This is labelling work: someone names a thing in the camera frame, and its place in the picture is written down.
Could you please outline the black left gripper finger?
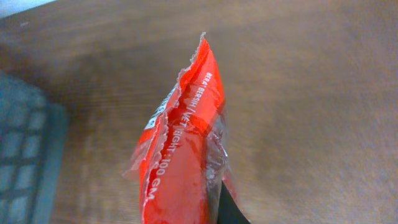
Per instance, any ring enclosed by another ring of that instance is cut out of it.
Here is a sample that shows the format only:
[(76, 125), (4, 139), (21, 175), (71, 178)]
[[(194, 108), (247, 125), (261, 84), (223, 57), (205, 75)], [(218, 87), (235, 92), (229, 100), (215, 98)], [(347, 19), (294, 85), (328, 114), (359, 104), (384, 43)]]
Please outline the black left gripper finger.
[(221, 186), (217, 224), (250, 224), (234, 202), (224, 182)]

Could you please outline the red Hacks candy bag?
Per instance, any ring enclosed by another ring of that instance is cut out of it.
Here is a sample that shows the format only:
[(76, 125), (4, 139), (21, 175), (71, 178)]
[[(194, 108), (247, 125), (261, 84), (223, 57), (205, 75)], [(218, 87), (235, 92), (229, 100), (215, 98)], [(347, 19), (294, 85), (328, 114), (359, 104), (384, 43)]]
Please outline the red Hacks candy bag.
[(148, 120), (124, 176), (139, 180), (144, 224), (216, 223), (229, 185), (225, 94), (202, 37), (190, 65)]

